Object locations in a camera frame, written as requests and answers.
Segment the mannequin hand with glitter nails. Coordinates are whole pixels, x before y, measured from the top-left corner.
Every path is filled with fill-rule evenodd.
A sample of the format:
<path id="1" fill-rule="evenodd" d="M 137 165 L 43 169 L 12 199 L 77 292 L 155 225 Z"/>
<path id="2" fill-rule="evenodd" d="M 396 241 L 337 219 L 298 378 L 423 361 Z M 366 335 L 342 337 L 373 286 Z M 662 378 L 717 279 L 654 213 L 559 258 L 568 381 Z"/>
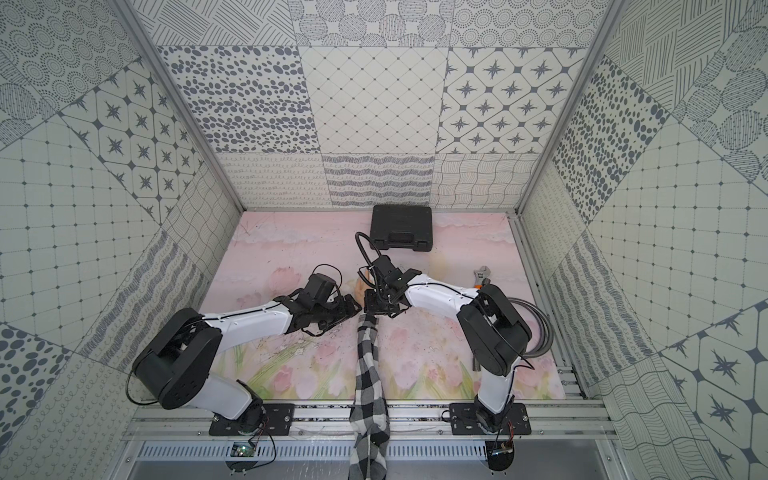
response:
<path id="1" fill-rule="evenodd" d="M 354 287 L 353 296 L 355 300 L 360 304 L 365 304 L 365 292 L 369 289 L 368 285 L 361 279 L 357 279 Z"/>

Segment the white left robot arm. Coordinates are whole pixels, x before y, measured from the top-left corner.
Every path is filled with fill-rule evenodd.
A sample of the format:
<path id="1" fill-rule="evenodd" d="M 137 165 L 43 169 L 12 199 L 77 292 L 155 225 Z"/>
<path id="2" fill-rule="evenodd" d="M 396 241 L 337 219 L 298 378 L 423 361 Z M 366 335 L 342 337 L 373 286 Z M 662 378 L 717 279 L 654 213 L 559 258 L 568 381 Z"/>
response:
<path id="1" fill-rule="evenodd" d="M 214 374 L 216 356 L 312 324 L 326 332 L 362 311 L 350 294 L 331 301 L 299 302 L 298 297 L 295 291 L 258 307 L 223 314 L 184 308 L 139 353 L 131 373 L 166 410 L 196 407 L 227 420 L 254 424 L 260 398 L 244 383 Z"/>

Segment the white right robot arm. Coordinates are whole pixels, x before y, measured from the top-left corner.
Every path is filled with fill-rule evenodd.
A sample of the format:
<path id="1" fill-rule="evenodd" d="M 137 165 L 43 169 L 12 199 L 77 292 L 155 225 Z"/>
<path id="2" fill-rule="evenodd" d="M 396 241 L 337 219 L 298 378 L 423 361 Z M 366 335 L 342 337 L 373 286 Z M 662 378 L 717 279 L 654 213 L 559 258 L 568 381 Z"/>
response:
<path id="1" fill-rule="evenodd" d="M 479 408 L 492 416 L 506 412 L 514 369 L 524 360 L 533 333 L 498 286 L 462 288 L 412 270 L 390 283 L 366 280 L 364 284 L 368 313 L 395 317 L 408 308 L 417 308 L 456 320 L 481 367 L 476 394 Z"/>

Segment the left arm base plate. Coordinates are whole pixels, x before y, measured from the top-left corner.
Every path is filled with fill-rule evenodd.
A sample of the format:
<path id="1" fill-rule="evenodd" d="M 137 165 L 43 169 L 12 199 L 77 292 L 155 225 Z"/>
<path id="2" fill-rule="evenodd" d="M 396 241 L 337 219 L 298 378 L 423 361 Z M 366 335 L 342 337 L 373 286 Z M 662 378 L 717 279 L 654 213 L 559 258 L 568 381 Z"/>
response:
<path id="1" fill-rule="evenodd" d="M 215 415 L 210 424 L 209 435 L 252 436 L 269 434 L 287 436 L 293 421 L 295 405 L 292 403 L 266 403 L 249 407 L 240 417 L 229 420 Z"/>

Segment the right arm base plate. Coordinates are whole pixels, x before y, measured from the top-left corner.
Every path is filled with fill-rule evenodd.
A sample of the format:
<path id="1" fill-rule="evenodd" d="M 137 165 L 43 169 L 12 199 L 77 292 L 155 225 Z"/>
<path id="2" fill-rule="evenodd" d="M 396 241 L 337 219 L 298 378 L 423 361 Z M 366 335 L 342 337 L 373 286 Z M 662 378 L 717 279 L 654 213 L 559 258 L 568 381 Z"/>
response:
<path id="1" fill-rule="evenodd" d="M 450 403 L 448 421 L 453 435 L 530 435 L 526 406 L 510 402 L 500 413 L 492 413 L 479 402 Z"/>

